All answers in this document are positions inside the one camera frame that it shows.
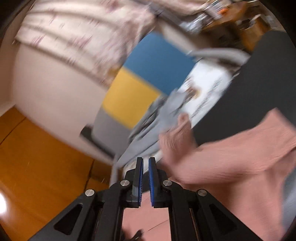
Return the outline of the white printed garment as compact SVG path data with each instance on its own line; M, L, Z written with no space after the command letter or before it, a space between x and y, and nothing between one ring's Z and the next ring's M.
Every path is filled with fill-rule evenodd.
M222 97L232 81L231 73L223 66L208 61L198 61L178 92L188 93L182 112L189 115L195 126Z

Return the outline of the grey yellow blue chair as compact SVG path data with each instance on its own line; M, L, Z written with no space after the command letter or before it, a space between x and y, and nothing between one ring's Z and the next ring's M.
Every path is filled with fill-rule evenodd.
M249 58L235 48L205 48L185 54L157 33L144 37L114 78L93 125L81 130L83 137L113 159L110 182L118 180L120 170L135 166L136 160L122 168L116 166L129 145L132 129L158 97L178 91L198 61L225 67L233 79ZM159 149L143 158L149 157L160 160L162 153Z

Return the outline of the light blue grey garment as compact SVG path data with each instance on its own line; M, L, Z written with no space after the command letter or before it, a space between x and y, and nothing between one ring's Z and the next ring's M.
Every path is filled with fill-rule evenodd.
M158 97L148 108L128 137L128 147L116 163L119 168L147 157L159 150L159 134L177 125L178 116L189 94L173 91L169 96Z

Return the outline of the pink knit sweater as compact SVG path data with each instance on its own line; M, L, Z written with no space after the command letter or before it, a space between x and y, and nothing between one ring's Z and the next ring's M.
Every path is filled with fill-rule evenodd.
M280 240L283 188L295 168L295 127L277 109L254 128L196 145L187 114L162 133L158 165L191 191L207 190L262 240Z

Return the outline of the pale floral curtain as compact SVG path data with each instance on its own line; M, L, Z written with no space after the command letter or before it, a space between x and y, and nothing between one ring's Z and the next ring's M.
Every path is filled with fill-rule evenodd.
M134 1L36 1L16 40L109 88L132 50L153 30L183 50L210 46L206 36L188 36Z

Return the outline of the cluttered wooden desk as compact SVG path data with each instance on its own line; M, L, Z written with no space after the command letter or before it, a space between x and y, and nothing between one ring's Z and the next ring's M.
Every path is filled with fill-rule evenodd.
M218 11L220 18L206 15L200 33L216 47L251 53L269 31L285 32L275 15L260 1L239 1Z

